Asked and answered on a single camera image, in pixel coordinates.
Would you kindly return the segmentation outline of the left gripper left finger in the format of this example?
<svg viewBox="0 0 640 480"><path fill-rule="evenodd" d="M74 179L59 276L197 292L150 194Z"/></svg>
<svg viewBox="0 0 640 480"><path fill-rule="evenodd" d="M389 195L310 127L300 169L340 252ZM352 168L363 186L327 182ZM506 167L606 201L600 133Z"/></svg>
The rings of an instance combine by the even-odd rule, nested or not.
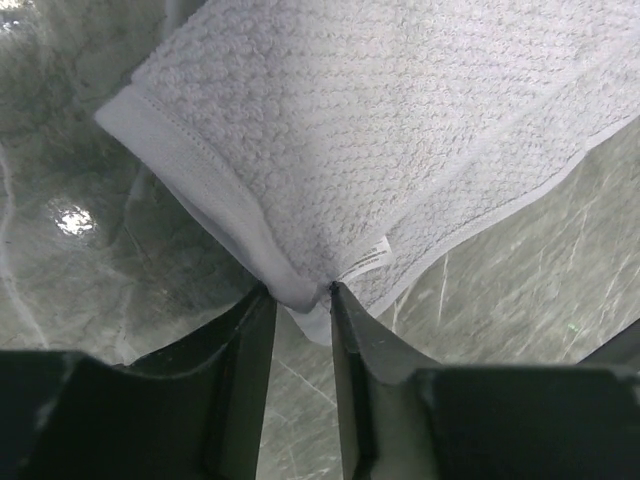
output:
<svg viewBox="0 0 640 480"><path fill-rule="evenodd" d="M257 472L276 302L257 286L230 310L147 354L128 371L160 381L149 411L144 479L253 479Z"/></svg>

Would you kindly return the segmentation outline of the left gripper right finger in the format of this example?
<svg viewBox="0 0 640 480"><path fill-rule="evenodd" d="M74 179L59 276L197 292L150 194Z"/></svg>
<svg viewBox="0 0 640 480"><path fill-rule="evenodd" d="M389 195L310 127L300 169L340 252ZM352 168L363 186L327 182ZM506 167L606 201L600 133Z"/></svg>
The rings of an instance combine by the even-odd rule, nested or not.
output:
<svg viewBox="0 0 640 480"><path fill-rule="evenodd" d="M343 283L330 286L332 354L345 479L437 479L417 374L437 368L372 317Z"/></svg>

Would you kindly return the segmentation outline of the white towel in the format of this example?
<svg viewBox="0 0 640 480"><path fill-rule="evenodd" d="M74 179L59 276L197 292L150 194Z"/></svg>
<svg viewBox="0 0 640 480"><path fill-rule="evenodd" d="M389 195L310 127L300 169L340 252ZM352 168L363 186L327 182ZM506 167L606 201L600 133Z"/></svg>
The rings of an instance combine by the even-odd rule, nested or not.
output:
<svg viewBox="0 0 640 480"><path fill-rule="evenodd" d="M96 119L326 345L638 113L635 1L209 1Z"/></svg>

